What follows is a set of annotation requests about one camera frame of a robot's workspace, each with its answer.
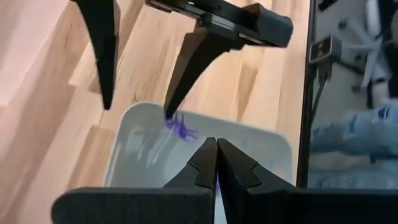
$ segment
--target white container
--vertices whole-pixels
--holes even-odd
[[[105,187],[161,188],[186,165],[207,137],[225,138],[260,165],[293,184],[292,148],[279,134],[179,111],[198,139],[181,140],[163,122],[163,108],[138,103],[122,117],[104,177]],[[215,223],[226,223],[221,195]]]

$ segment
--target electrical outlet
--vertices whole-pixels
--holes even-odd
[[[336,2],[337,0],[318,0],[318,8],[323,12]]]
[[[312,44],[310,47],[310,64],[319,64],[325,61],[334,62],[341,57],[341,40],[333,35]]]

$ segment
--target wooden floor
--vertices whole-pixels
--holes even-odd
[[[252,3],[235,0],[236,5]],[[289,16],[289,48],[245,47],[218,58],[182,108],[278,131],[297,167],[310,0],[260,0]],[[118,122],[139,101],[162,103],[194,21],[118,0],[117,87],[103,111],[83,18],[66,0],[0,0],[0,222],[50,223],[68,189],[100,186]]]

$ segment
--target cable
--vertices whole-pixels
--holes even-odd
[[[311,124],[313,123],[313,120],[315,119],[315,115],[317,114],[319,99],[321,98],[323,88],[326,85],[328,74],[326,72],[326,74],[324,76],[319,76],[319,77],[322,77],[322,80],[320,80],[321,81],[320,82],[320,86],[319,86],[319,89],[317,91],[317,95],[315,97],[315,100],[314,100],[313,106],[312,106]]]
[[[348,63],[348,62],[346,62],[346,61],[344,61],[344,60],[341,60],[341,59],[340,59],[340,60],[335,60],[334,62],[335,62],[336,64],[338,64],[338,65],[340,65],[340,66],[343,66],[343,67],[345,67],[346,69],[348,69],[348,70],[354,72],[355,74],[361,75],[362,77],[363,77],[363,74],[365,73],[365,71],[362,70],[361,68],[359,68],[359,67],[357,67],[357,66],[355,66],[355,65],[352,65],[352,64],[350,64],[350,63]]]
[[[381,45],[381,48],[387,47],[388,45],[393,44],[393,43],[394,43],[394,41],[392,39],[387,40]]]
[[[374,39],[380,38],[382,35],[385,35],[389,32],[390,27],[387,26],[383,30],[380,30],[380,32],[374,37]]]

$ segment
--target black plastic bracket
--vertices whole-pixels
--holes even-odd
[[[398,190],[299,189],[214,138],[162,188],[72,190],[54,202],[52,220],[211,224],[217,173],[228,223],[396,223]]]
[[[120,10],[115,0],[75,1],[93,44],[104,109],[112,105],[118,64]]]
[[[202,72],[224,52],[240,50],[244,46],[233,32],[222,27],[212,29],[197,25],[185,34],[174,66],[165,99],[165,116],[170,119]]]

